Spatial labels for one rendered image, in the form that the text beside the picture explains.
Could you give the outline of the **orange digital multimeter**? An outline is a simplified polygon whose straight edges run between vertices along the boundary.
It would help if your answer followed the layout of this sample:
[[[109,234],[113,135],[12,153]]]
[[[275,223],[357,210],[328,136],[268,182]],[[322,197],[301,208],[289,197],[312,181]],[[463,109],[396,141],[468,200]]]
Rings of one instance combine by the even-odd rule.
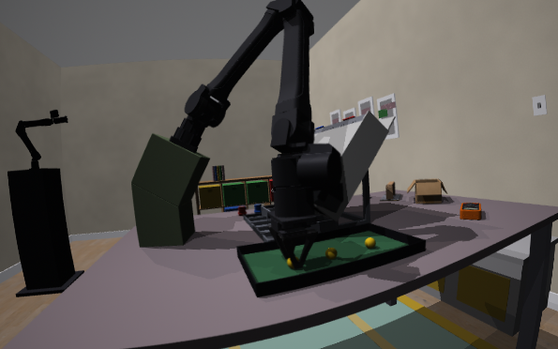
[[[481,220],[480,203],[462,203],[460,207],[461,220]]]

